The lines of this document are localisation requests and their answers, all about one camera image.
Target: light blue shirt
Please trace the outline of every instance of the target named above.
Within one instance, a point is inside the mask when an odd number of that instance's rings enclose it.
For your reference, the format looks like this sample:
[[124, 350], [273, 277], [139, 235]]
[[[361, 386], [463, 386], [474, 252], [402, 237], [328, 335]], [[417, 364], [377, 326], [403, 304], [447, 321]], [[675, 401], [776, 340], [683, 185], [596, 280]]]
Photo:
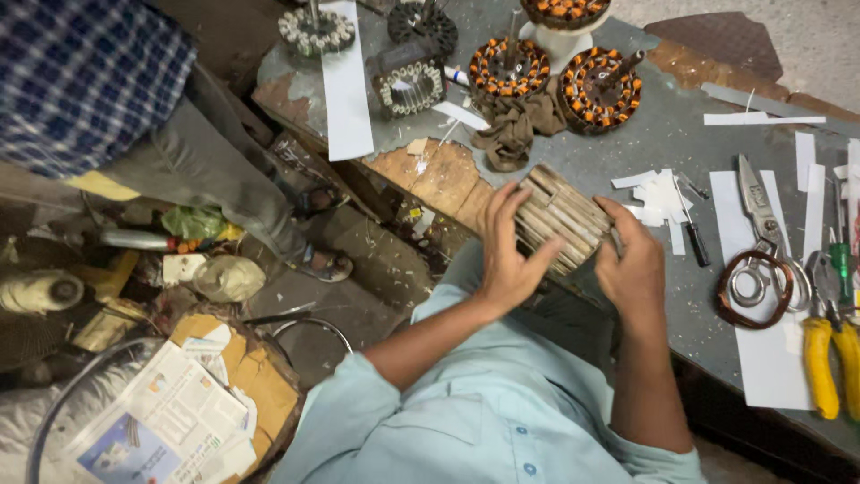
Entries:
[[[468, 297], [440, 284], [420, 321]], [[311, 390], [270, 482], [704, 482], [698, 454], [634, 444], [607, 427], [604, 374], [507, 316], [406, 392], [364, 356]]]

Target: screwdriver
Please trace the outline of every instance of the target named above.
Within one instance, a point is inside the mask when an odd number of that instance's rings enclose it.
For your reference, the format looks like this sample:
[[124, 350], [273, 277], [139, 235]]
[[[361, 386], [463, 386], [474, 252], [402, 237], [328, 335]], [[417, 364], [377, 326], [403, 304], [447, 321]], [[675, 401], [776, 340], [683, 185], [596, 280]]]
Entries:
[[710, 256], [708, 256], [708, 249], [704, 246], [704, 239], [702, 239], [702, 234], [698, 231], [698, 225], [693, 222], [693, 218], [690, 217], [690, 211], [687, 210], [687, 203], [684, 202], [684, 196], [681, 194], [681, 188], [678, 186], [678, 179], [672, 177], [673, 183], [675, 183], [675, 189], [678, 191], [678, 197], [681, 199], [681, 207], [684, 208], [684, 215], [687, 216], [687, 234], [690, 235], [690, 242], [693, 244], [693, 251], [696, 253], [696, 260], [699, 262], [699, 267], [705, 267], [710, 265]]
[[830, 264], [836, 270], [839, 277], [839, 305], [845, 307], [854, 306], [854, 289], [851, 286], [851, 277], [849, 274], [851, 261], [851, 248], [845, 243], [845, 227], [847, 220], [845, 211], [842, 209], [842, 187], [841, 183], [836, 183], [836, 218], [838, 226], [838, 236], [833, 234], [833, 227], [830, 227], [830, 247], [827, 252], [830, 254]]

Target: pliers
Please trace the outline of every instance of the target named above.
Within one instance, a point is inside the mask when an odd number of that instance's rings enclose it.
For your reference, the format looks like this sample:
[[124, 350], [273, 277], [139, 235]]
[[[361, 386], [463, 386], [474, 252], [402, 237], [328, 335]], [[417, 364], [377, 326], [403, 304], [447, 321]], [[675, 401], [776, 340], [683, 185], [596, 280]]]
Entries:
[[833, 420], [839, 415], [839, 397], [829, 361], [832, 338], [842, 361], [848, 413], [860, 421], [860, 342], [854, 327], [839, 317], [839, 278], [830, 256], [823, 251], [811, 254], [807, 270], [815, 304], [812, 316], [803, 321], [803, 362], [815, 407], [825, 419]]

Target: brown cloth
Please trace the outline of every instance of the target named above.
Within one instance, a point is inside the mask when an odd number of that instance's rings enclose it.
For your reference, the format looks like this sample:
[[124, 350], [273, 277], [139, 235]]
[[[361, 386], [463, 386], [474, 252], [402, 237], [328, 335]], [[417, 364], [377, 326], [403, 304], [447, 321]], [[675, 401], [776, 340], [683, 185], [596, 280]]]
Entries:
[[490, 129], [472, 134], [476, 148], [487, 152], [487, 158], [498, 171], [516, 171], [529, 162], [535, 133], [552, 136], [567, 122], [558, 106], [557, 78], [551, 78], [544, 92], [526, 100], [496, 98], [492, 106], [481, 107]]

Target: foot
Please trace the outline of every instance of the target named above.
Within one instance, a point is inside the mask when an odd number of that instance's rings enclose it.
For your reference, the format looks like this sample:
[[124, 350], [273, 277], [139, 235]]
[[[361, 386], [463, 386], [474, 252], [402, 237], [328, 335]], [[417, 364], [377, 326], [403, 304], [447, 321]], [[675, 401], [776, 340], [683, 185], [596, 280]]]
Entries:
[[348, 196], [340, 196], [339, 192], [332, 187], [321, 187], [302, 193], [302, 206], [297, 210], [295, 216], [300, 220], [324, 212], [331, 208], [338, 208], [349, 201]]
[[340, 282], [353, 272], [353, 261], [345, 256], [314, 251], [310, 261], [301, 269], [305, 274], [314, 276], [320, 281]]

